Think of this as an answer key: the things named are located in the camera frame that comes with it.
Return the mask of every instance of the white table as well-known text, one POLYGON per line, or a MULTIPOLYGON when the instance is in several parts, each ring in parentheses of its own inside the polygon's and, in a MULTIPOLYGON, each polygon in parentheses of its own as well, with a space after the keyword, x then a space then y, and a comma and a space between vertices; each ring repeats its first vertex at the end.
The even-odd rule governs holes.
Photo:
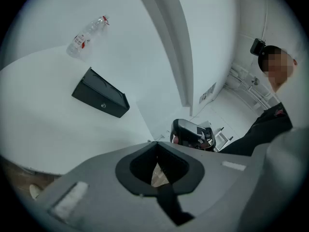
POLYGON ((71 96, 89 65, 65 50, 30 54, 0 72, 1 155, 30 170, 65 174, 93 156, 153 140, 130 94, 121 118, 71 96))

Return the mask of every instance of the metal rack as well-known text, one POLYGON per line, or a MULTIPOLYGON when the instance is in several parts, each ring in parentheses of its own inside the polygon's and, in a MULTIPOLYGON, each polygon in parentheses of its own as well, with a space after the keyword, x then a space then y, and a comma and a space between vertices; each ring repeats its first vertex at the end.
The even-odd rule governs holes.
POLYGON ((218 133, 215 135, 215 138, 218 137, 218 136, 221 136, 224 140, 225 140, 225 143, 220 147, 220 148, 217 148, 217 146, 213 149, 214 152, 220 152, 221 150, 223 150, 233 139, 233 136, 230 137, 230 138, 227 138, 224 136, 224 134, 222 133, 222 130, 224 129, 224 127, 222 127, 218 133))

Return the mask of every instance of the black box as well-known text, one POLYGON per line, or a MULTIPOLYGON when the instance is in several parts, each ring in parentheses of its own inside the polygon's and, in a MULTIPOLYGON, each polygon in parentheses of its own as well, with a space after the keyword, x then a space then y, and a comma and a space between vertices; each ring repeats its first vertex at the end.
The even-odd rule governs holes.
POLYGON ((130 108, 126 95, 95 73, 91 67, 73 91, 72 96, 118 118, 130 108))
POLYGON ((252 53, 253 55, 259 56, 264 46, 265 46, 265 42, 256 38, 251 46, 250 53, 252 53))

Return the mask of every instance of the device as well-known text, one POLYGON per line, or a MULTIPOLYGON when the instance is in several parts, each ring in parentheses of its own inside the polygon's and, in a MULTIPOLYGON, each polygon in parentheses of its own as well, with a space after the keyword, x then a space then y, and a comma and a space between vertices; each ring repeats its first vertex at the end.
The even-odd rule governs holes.
POLYGON ((93 71, 91 67, 76 86, 72 96, 118 118, 130 109, 126 95, 93 71))
POLYGON ((253 55, 259 56, 260 52, 262 51, 263 47, 265 46, 265 42, 256 38, 251 46, 250 52, 253 55))
POLYGON ((309 129, 252 156, 149 142, 92 157, 24 206, 48 231, 262 231, 302 187, 309 129), (159 164, 169 183, 152 187, 159 164))
POLYGON ((178 144, 196 149, 213 151, 216 139, 211 127, 201 127, 185 119, 173 121, 170 132, 170 142, 177 136, 178 144))

